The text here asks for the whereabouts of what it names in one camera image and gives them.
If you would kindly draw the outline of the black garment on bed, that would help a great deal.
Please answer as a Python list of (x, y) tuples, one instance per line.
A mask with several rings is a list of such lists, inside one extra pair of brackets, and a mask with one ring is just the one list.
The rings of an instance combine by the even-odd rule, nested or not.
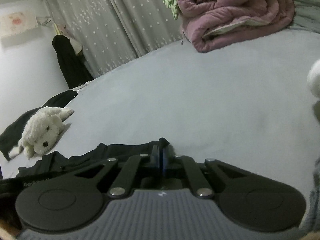
[(67, 105), (78, 95), (67, 90), (50, 98), (44, 105), (23, 113), (1, 134), (1, 153), (11, 161), (21, 152), (28, 158), (43, 154), (53, 145), (65, 121), (73, 111)]

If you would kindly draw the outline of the grey dotted curtain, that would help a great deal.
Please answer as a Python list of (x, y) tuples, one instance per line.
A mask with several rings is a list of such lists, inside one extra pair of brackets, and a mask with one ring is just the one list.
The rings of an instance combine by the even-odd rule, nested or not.
[(99, 77), (182, 39), (180, 22), (163, 0), (46, 0), (54, 23), (83, 47)]

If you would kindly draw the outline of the folded pink quilt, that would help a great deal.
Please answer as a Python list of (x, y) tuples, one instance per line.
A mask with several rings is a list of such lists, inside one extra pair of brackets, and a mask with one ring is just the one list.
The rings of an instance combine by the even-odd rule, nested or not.
[(293, 20), (293, 0), (177, 0), (182, 33), (201, 53), (270, 35)]

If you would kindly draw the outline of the folded white shirt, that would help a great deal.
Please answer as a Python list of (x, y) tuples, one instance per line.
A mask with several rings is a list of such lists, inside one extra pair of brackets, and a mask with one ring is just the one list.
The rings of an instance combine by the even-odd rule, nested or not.
[(307, 84), (311, 94), (320, 98), (320, 59), (312, 65), (307, 76)]

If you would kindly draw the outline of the white plush dog toy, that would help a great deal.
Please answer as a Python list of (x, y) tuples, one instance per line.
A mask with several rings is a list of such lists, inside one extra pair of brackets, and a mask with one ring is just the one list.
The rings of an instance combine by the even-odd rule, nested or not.
[(43, 156), (50, 151), (63, 132), (64, 124), (74, 110), (69, 107), (43, 107), (30, 117), (22, 132), (19, 146), (30, 159), (34, 155)]

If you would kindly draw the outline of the white wall shelf cover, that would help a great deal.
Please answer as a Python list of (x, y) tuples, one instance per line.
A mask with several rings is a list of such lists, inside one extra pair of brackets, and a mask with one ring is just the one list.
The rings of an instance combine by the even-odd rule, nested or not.
[(36, 16), (31, 11), (18, 11), (1, 16), (1, 38), (17, 35), (37, 27)]

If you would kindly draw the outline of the black t-shirt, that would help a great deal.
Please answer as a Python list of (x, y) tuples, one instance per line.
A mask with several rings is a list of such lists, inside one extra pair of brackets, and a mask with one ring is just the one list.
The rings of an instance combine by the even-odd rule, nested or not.
[(110, 144), (105, 145), (100, 143), (95, 149), (79, 156), (70, 158), (64, 157), (61, 153), (54, 151), (42, 157), (32, 167), (20, 167), (16, 177), (31, 176), (36, 174), (65, 174), (100, 161), (105, 161), (108, 158), (116, 158), (120, 163), (126, 162), (129, 157), (141, 153), (151, 154), (154, 145), (161, 148), (170, 145), (165, 138), (160, 138), (158, 141), (148, 142), (141, 145), (123, 145)]

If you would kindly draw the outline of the white cloth by black garment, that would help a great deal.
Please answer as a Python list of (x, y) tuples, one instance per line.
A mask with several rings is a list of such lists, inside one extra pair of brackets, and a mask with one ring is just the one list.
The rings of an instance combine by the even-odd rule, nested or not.
[(14, 159), (19, 154), (21, 154), (23, 152), (23, 150), (24, 150), (23, 146), (13, 147), (12, 150), (8, 153), (8, 156), (10, 159)]

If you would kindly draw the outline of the hanging black coat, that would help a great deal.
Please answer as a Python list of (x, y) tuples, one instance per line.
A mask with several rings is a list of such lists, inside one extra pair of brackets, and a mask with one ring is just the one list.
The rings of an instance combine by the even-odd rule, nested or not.
[(52, 46), (56, 51), (61, 72), (69, 89), (94, 79), (82, 58), (76, 55), (69, 38), (64, 35), (56, 35), (52, 40)]

